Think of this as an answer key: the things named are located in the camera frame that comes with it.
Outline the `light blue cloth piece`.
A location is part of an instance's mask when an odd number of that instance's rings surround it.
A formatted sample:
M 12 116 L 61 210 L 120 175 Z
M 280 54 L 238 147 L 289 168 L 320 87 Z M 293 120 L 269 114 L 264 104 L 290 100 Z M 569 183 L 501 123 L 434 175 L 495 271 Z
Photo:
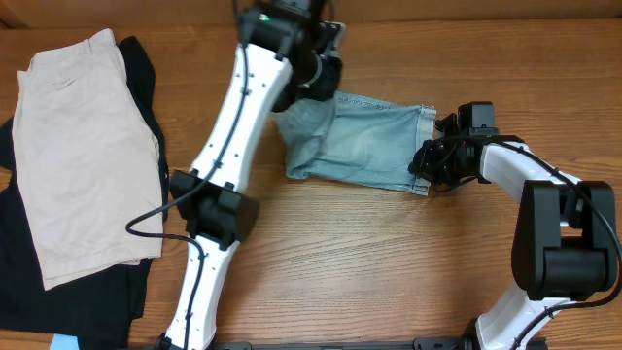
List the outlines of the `light blue cloth piece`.
M 80 350 L 78 338 L 73 335 L 55 334 L 50 344 L 50 350 Z

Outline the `black garment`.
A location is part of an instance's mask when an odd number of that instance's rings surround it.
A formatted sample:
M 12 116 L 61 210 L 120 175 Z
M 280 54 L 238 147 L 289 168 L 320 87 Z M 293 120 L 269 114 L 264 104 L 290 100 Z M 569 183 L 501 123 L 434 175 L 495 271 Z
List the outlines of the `black garment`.
M 161 194 L 167 201 L 165 139 L 153 112 L 155 69 L 136 37 L 119 43 L 127 85 L 142 118 L 157 140 Z M 1 168 L 15 171 L 13 117 L 1 126 Z M 132 320 L 143 316 L 152 260 L 117 265 L 44 291 L 15 173 L 1 191 L 1 329 L 76 336 L 78 349 L 127 346 Z

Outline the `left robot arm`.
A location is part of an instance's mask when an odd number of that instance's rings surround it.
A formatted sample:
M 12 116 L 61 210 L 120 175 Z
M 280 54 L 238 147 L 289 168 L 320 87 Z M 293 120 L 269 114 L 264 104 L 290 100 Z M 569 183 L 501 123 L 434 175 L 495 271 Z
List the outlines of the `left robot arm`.
M 158 349 L 210 349 L 215 343 L 229 264 L 259 214 L 258 201 L 245 191 L 268 116 L 298 99 L 326 101 L 339 85 L 345 26 L 322 18 L 326 4 L 257 1 L 235 13 L 238 44 L 220 113 L 189 171 L 170 180 L 189 250 L 178 306 Z

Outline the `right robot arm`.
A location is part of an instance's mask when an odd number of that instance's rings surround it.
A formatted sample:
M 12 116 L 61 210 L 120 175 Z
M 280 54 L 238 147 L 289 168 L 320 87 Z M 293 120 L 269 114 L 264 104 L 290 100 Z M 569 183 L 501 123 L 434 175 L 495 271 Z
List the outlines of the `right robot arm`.
M 511 251 L 513 282 L 460 337 L 417 338 L 416 349 L 544 349 L 537 333 L 560 312 L 606 305 L 621 293 L 615 197 L 536 156 L 496 127 L 490 102 L 469 102 L 436 122 L 409 170 L 444 191 L 495 184 L 519 204 Z

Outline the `beige shorts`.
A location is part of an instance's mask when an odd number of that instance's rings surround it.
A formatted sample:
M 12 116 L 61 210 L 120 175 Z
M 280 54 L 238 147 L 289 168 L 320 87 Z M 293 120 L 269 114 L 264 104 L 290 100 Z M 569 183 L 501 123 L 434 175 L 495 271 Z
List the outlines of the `beige shorts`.
M 112 30 L 36 53 L 17 74 L 17 185 L 45 289 L 117 264 L 158 258 L 163 203 L 159 142 L 127 86 Z

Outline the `light blue denim shorts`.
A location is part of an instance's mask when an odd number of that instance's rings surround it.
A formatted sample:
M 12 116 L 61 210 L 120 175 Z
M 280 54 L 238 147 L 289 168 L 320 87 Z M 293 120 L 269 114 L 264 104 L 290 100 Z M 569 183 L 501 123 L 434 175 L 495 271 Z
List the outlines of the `light blue denim shorts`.
M 433 137 L 434 107 L 403 106 L 337 92 L 327 101 L 301 99 L 275 121 L 286 144 L 286 174 L 321 177 L 426 195 L 430 182 L 408 171 Z

